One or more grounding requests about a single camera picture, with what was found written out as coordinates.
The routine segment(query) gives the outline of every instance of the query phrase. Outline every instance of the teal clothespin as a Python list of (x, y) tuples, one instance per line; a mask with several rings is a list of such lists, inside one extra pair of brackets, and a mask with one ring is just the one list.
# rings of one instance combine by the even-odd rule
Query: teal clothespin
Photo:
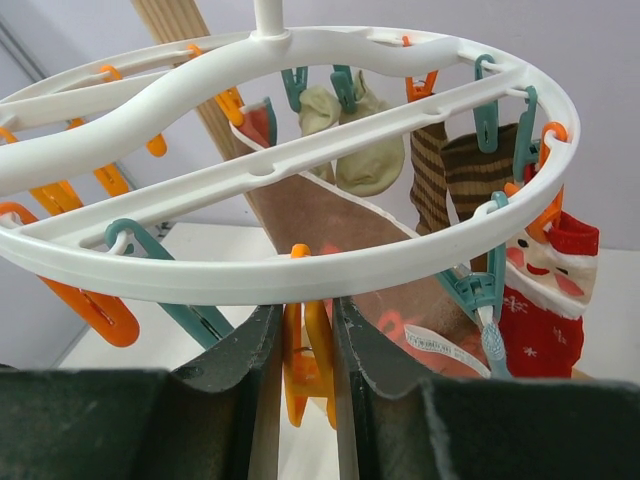
[(273, 147), (278, 143), (278, 120), (269, 97), (265, 97), (264, 105), (267, 109), (267, 118), (269, 119), (269, 138), (267, 141), (269, 142), (269, 146)]
[[(147, 252), (148, 258), (175, 260), (138, 222), (128, 218), (116, 220), (107, 227), (104, 237), (109, 248), (113, 247), (118, 233), (123, 230), (130, 230), (133, 233), (136, 240)], [(131, 253), (132, 249), (133, 246), (128, 245), (125, 253)], [(170, 303), (160, 303), (159, 305), (205, 349), (209, 349), (233, 331), (231, 324), (216, 307)]]
[(289, 106), (291, 110), (300, 113), (302, 105), (300, 104), (300, 94), (307, 89), (307, 78), (309, 76), (309, 67), (298, 67), (296, 73), (293, 70), (282, 70), (282, 81), (284, 89), (287, 92)]
[[(509, 203), (504, 192), (494, 192), (491, 199), (498, 208)], [(456, 301), (460, 308), (475, 321), (475, 311), (480, 307), (491, 305), (494, 315), (500, 319), (502, 311), (502, 295), (504, 294), (504, 275), (507, 266), (507, 248), (503, 243), (491, 250), (488, 255), (488, 271), (473, 272), (464, 278), (458, 278), (453, 270), (436, 273), (436, 277)]]
[[(509, 203), (504, 192), (494, 192), (491, 199), (498, 208)], [(489, 362), (493, 378), (512, 378), (507, 368), (507, 356), (504, 342), (496, 321), (500, 321), (504, 296), (504, 276), (507, 268), (506, 244), (498, 245), (488, 254), (488, 271), (473, 272), (464, 278), (451, 270), (436, 274), (444, 289), (453, 297), (462, 310), (482, 329), (482, 348)], [(479, 309), (492, 307), (492, 318), (481, 322)]]
[(527, 109), (520, 115), (516, 148), (513, 152), (513, 179), (516, 183), (524, 182), (524, 171), (527, 165), (538, 163), (540, 142), (532, 142), (533, 124), (536, 120), (538, 92), (534, 87), (527, 87), (528, 98), (525, 99)]
[(353, 86), (353, 77), (351, 76), (351, 68), (347, 65), (334, 65), (331, 74), (331, 84), (336, 92), (342, 110), (345, 113), (355, 113), (356, 92)]
[[(482, 80), (482, 62), (495, 63), (489, 54), (480, 55), (475, 63), (475, 79)], [(495, 100), (486, 105), (473, 109), (473, 119), (476, 124), (478, 136), (478, 148), (482, 153), (493, 153), (498, 149), (498, 101)]]

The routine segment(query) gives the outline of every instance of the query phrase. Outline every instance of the plastic tag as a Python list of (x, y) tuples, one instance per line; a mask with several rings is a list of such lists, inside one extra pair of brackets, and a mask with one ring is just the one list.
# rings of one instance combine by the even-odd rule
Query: plastic tag
[(407, 343), (416, 350), (445, 355), (464, 363), (484, 378), (491, 377), (491, 372), (480, 360), (436, 332), (416, 325), (405, 325), (404, 333)]

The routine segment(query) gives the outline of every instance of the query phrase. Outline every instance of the white snowflake print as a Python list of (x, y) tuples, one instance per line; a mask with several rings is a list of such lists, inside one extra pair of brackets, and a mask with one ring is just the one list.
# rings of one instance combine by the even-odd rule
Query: white snowflake print
[(562, 331), (559, 328), (553, 327), (553, 334), (558, 340), (558, 343), (562, 343), (563, 345), (567, 344), (567, 339), (562, 335)]
[(528, 304), (526, 304), (524, 302), (518, 301), (518, 299), (516, 297), (514, 297), (513, 295), (511, 295), (510, 297), (506, 297), (503, 300), (503, 303), (513, 313), (519, 313), (519, 312), (527, 313), (527, 307), (529, 306)]

